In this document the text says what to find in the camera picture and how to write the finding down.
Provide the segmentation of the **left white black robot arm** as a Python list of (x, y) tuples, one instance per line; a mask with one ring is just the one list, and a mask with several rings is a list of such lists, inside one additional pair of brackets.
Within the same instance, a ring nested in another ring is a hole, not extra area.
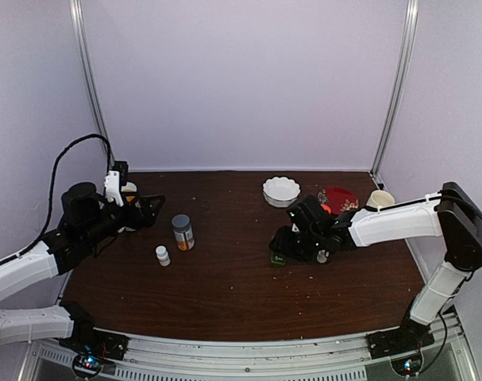
[[(75, 184), (61, 197), (64, 214), (57, 228), (0, 260), (0, 301), (99, 256), (99, 244), (111, 245), (124, 229), (153, 226), (165, 201), (163, 195), (140, 196), (135, 191), (105, 198), (93, 183)], [(94, 352), (101, 345), (93, 317), (75, 302), (0, 310), (0, 347), (45, 338), (63, 341), (76, 352)]]

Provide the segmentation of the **green weekly pill organizer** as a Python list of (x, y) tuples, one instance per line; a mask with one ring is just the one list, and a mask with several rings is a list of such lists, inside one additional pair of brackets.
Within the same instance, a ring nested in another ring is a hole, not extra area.
[(283, 267), (287, 263), (287, 257), (278, 252), (271, 252), (270, 263), (273, 267)]

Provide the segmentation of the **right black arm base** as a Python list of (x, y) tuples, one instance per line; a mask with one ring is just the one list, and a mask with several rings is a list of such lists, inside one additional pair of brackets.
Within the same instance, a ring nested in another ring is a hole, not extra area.
[(370, 333), (366, 341), (373, 360), (387, 357), (397, 375), (410, 378), (424, 368), (422, 350), (432, 345), (435, 339), (429, 326), (411, 323)]

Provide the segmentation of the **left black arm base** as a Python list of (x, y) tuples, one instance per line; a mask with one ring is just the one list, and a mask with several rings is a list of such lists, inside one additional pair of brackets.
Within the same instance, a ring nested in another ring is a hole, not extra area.
[(71, 369), (81, 380), (91, 380), (104, 367), (115, 369), (115, 360), (123, 360), (129, 338), (120, 333), (102, 331), (95, 327), (93, 317), (76, 302), (61, 303), (72, 323), (71, 336), (59, 338), (61, 347), (72, 350), (75, 357)]

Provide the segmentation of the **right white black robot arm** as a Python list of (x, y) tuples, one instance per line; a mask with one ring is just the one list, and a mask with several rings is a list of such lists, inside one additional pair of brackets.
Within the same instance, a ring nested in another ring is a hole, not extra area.
[(269, 243), (279, 256), (304, 262), (319, 255), (353, 251), (373, 244), (416, 237), (441, 237), (445, 255), (430, 280), (409, 305), (394, 332), (394, 344), (407, 351), (428, 331), (444, 305), (482, 267), (482, 212), (454, 183), (423, 198), (393, 206), (365, 206), (339, 215), (326, 212), (314, 196), (288, 209), (290, 225), (280, 227)]

